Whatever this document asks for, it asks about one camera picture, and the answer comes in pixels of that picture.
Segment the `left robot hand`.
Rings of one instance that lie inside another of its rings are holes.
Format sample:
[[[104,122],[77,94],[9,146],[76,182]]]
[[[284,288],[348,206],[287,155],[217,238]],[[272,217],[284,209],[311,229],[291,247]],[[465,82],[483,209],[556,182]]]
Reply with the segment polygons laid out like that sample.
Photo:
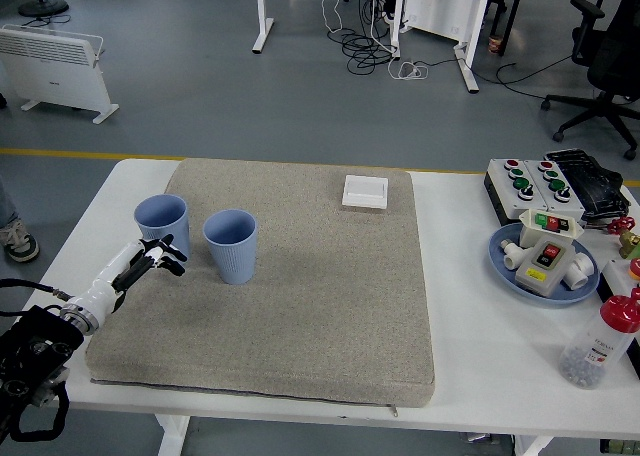
[[[167,269],[182,276],[187,256],[176,248],[172,235],[129,243],[97,275],[87,291],[71,297],[60,310],[83,334],[91,335],[106,317],[122,305],[127,291],[151,269]]]

